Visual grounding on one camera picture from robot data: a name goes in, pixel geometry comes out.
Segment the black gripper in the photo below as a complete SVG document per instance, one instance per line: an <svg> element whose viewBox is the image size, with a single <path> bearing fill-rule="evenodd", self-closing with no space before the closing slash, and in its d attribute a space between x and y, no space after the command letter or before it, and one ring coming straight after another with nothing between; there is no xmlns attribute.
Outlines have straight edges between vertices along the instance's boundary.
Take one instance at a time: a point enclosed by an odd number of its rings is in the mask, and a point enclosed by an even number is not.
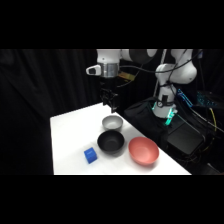
<svg viewBox="0 0 224 224"><path fill-rule="evenodd" d="M115 113L118 109L116 86L117 83L115 78L102 78L100 81L100 97L103 106L110 106L111 113Z"/></svg>

